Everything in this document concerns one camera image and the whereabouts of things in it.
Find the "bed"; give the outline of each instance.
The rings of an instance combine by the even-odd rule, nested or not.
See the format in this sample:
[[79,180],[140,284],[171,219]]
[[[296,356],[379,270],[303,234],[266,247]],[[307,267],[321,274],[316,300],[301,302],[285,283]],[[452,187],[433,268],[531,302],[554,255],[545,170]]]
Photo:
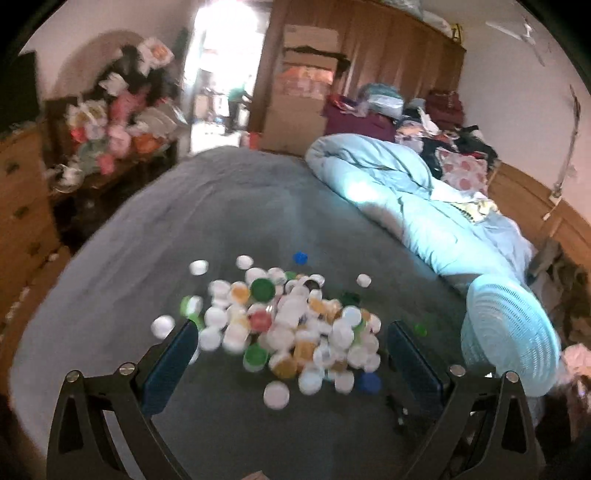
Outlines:
[[[315,178],[305,162],[220,147],[179,164],[127,201],[79,251],[30,321],[10,376],[11,404],[25,432],[47,450],[65,374],[87,376],[137,361],[156,343],[151,322],[178,319],[181,299],[217,278],[240,280],[237,255],[258,266],[326,277],[325,292],[362,295],[384,327],[421,325],[425,345],[448,364],[461,362],[465,301],[400,241]],[[203,277],[189,263],[209,261]],[[355,282],[372,277],[367,290]],[[384,393],[408,396],[382,364]],[[263,470],[272,480],[396,478],[407,439],[392,428],[384,396],[336,395],[329,385],[304,397],[292,382],[281,412],[262,401],[272,374],[249,374],[242,359],[202,353],[154,424],[192,478],[238,480]],[[120,432],[112,429],[132,478],[141,478]]]

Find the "blue gripper pad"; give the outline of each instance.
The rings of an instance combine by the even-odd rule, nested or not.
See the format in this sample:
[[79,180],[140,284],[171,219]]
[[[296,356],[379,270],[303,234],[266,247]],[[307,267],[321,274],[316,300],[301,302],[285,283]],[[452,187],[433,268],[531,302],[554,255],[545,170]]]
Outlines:
[[199,331],[190,320],[174,336],[173,333],[169,334],[172,340],[166,338],[162,344],[152,347],[155,351],[150,349],[139,364],[141,372],[144,360],[147,360],[147,368],[154,362],[140,385],[141,409],[146,417],[164,410],[197,348]]

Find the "doorway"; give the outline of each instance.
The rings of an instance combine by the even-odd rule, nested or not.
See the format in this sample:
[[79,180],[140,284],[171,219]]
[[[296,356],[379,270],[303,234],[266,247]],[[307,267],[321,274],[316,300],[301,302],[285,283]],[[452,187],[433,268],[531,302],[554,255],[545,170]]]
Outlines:
[[249,104],[269,23],[270,2],[216,0],[204,7],[191,152],[238,146],[245,137]]

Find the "green bottle cap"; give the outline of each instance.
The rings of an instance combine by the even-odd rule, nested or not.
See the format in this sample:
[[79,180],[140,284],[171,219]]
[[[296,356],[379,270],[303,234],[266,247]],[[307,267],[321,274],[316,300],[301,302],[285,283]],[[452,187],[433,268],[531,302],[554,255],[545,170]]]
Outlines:
[[257,278],[251,284],[251,294],[256,301],[271,301],[275,297],[275,284],[267,278]]

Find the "white fan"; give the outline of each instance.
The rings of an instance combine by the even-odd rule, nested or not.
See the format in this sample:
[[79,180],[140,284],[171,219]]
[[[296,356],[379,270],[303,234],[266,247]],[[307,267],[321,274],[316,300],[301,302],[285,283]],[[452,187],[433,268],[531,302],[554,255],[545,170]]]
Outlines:
[[489,27],[492,27],[492,28],[496,28],[498,31],[506,33],[507,35],[510,35],[511,37],[516,38],[517,40],[521,40],[521,41],[524,41],[525,43],[527,43],[531,47],[531,49],[534,51],[535,56],[538,58],[538,61],[542,64],[543,67],[545,67],[546,63],[544,62],[542,55],[540,55],[540,52],[538,52],[538,49],[535,47],[535,40],[531,36],[531,33],[534,31],[534,29],[529,24],[529,22],[527,21],[527,19],[525,17],[523,17],[523,22],[524,22],[523,25],[525,27],[525,34],[524,35],[519,35],[515,32],[512,32],[508,28],[505,28],[505,27],[503,27],[499,24],[496,24],[494,22],[486,22],[486,25],[488,25]]

